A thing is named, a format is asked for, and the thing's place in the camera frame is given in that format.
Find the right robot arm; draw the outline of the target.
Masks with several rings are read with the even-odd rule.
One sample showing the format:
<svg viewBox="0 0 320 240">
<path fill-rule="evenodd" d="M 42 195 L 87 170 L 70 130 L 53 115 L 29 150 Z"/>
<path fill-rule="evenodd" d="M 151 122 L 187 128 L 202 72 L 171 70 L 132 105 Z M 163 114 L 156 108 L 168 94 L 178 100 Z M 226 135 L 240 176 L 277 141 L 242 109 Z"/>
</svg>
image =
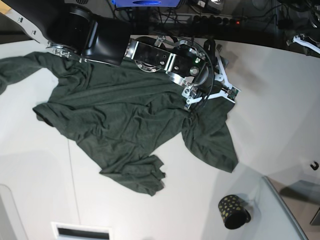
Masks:
<svg viewBox="0 0 320 240">
<path fill-rule="evenodd" d="M 130 26 L 63 0 L 7 0 L 5 14 L 48 52 L 79 62 L 119 66 L 128 58 L 143 72 L 164 71 L 183 88 L 185 109 L 219 97 L 234 102 L 239 89 L 227 77 L 213 39 L 159 35 L 131 37 Z"/>
</svg>

